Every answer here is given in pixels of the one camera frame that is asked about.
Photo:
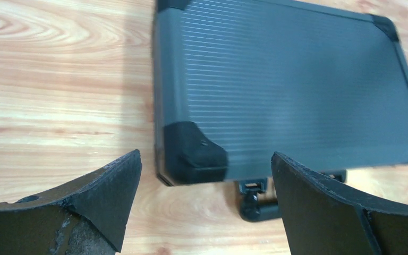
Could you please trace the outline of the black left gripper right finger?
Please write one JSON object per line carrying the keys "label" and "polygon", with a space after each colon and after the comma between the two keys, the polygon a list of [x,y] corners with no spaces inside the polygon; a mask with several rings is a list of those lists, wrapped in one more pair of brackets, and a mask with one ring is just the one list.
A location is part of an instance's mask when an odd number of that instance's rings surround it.
{"label": "black left gripper right finger", "polygon": [[282,153],[271,159],[292,254],[408,254],[408,205],[313,171]]}

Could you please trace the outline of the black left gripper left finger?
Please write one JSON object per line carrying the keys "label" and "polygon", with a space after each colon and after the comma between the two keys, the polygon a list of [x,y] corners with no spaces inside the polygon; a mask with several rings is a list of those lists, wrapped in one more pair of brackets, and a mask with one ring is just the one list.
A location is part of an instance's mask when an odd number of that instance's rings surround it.
{"label": "black left gripper left finger", "polygon": [[0,254],[120,252],[141,171],[134,150],[60,186],[0,202]]}

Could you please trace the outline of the black poker set case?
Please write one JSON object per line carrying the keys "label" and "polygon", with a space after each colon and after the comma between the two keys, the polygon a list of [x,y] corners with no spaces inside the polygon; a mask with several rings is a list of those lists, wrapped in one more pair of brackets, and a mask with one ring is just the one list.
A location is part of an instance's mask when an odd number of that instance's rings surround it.
{"label": "black poker set case", "polygon": [[408,164],[408,64],[385,16],[300,1],[157,1],[155,162],[167,186],[237,181],[244,220],[278,151],[341,182]]}

